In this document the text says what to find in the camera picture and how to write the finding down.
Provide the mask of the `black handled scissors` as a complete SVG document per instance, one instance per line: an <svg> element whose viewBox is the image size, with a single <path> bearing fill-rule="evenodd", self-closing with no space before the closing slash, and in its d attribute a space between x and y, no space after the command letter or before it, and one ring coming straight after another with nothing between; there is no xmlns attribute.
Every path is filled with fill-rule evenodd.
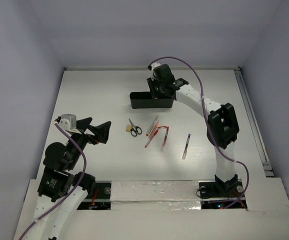
<svg viewBox="0 0 289 240"><path fill-rule="evenodd" d="M139 127L139 126L136 126L132 121L131 119L129 118L129 123L131 125L131 130L130 130L130 134L133 136L133 137L137 137L138 135L141 135L142 134L142 129Z"/></svg>

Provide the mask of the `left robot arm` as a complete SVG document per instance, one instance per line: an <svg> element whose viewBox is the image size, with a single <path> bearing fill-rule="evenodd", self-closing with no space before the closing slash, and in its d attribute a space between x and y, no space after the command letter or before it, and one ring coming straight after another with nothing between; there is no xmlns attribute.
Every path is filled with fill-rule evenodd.
<svg viewBox="0 0 289 240"><path fill-rule="evenodd" d="M74 114L63 114L54 120L67 142L53 142L45 150L35 225L26 234L27 240L61 239L83 200L98 196L96 178L86 173L84 148L88 144L106 144L112 123L92 126L92 120L91 117L78 120Z"/></svg>

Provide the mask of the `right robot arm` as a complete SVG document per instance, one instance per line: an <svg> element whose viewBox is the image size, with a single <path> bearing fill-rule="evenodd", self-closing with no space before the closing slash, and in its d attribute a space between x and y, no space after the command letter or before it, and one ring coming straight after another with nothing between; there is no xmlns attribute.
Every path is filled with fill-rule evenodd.
<svg viewBox="0 0 289 240"><path fill-rule="evenodd" d="M234 166L234 148L240 131L232 104L218 103L205 97L183 78L176 79L167 64L154 62L148 69L152 76L147 79L150 92L155 99L170 97L202 116L207 127L207 138L216 154L215 192L228 195L238 182Z"/></svg>

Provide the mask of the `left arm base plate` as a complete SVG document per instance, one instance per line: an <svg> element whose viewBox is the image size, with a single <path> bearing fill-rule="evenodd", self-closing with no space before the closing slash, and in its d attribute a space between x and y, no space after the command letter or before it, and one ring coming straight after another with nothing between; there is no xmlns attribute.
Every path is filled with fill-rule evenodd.
<svg viewBox="0 0 289 240"><path fill-rule="evenodd" d="M87 196L78 206L78 210L110 210L111 209L111 181L97 181L93 195Z"/></svg>

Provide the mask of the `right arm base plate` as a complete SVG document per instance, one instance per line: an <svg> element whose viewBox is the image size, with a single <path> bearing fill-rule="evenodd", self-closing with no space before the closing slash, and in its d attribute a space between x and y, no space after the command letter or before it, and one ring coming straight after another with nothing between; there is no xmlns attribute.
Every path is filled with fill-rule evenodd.
<svg viewBox="0 0 289 240"><path fill-rule="evenodd" d="M202 210L247 209L244 190L240 180L228 190L223 190L215 181L202 181L195 194L201 200Z"/></svg>

